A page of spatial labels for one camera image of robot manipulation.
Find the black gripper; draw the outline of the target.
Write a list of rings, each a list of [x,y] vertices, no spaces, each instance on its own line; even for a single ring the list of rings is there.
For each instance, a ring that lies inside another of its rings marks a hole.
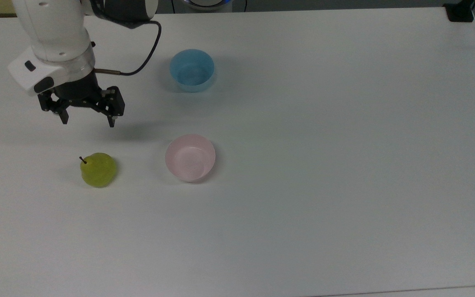
[[[65,82],[38,94],[38,101],[43,111],[58,115],[62,124],[68,124],[67,108],[85,107],[94,109],[107,116],[109,127],[115,126],[118,117],[124,115],[126,104],[118,87],[112,86],[102,90],[98,85],[95,70],[85,77]]]

